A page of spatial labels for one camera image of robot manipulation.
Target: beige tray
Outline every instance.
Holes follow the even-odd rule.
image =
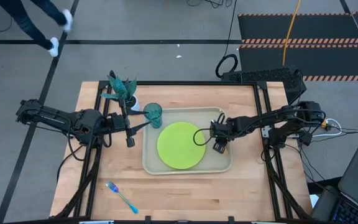
[[[211,139],[206,145],[205,155],[201,161],[185,170],[178,170],[167,166],[158,156],[157,140],[161,131],[168,125],[184,121],[194,124],[198,128],[209,128],[211,120],[217,120],[218,116],[223,113],[220,108],[175,108],[164,109],[162,113],[162,126],[158,129],[147,125],[144,127],[143,140],[143,168],[149,174],[202,174],[213,172],[225,172],[230,169],[232,164],[232,155],[230,145],[224,154],[220,154],[212,149],[215,139]],[[209,131],[202,131],[205,140],[209,138]]]

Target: white cable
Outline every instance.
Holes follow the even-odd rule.
[[[335,134],[317,134],[317,135],[314,135],[313,137],[338,136],[338,135],[342,134],[342,127],[341,127],[341,125],[339,124],[339,122],[337,122],[335,119],[327,118],[327,119],[326,119],[326,125],[328,124],[328,121],[334,121],[334,122],[338,125],[338,127],[339,127],[339,132],[338,132],[338,133],[335,133]]]

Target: blue jeans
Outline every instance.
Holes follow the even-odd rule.
[[[50,0],[31,0],[41,8],[56,23],[63,26],[67,23],[66,17],[61,13]],[[9,13],[17,25],[41,47],[50,50],[53,45],[45,38],[41,31],[36,28],[27,15],[21,0],[0,0],[0,6]]]

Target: potted plant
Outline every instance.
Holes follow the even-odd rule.
[[[127,107],[130,107],[133,111],[140,110],[140,104],[134,95],[136,91],[136,80],[129,81],[128,79],[124,82],[114,72],[110,71],[110,75],[107,76],[110,81],[111,88],[114,90],[113,94],[102,93],[101,96],[106,99],[117,101],[118,98],[123,98]]]

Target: white pot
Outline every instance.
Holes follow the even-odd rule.
[[[136,100],[136,103],[133,107],[131,107],[131,110],[133,111],[140,111],[140,104],[139,104],[139,100],[137,100],[137,97],[134,95],[134,98]]]

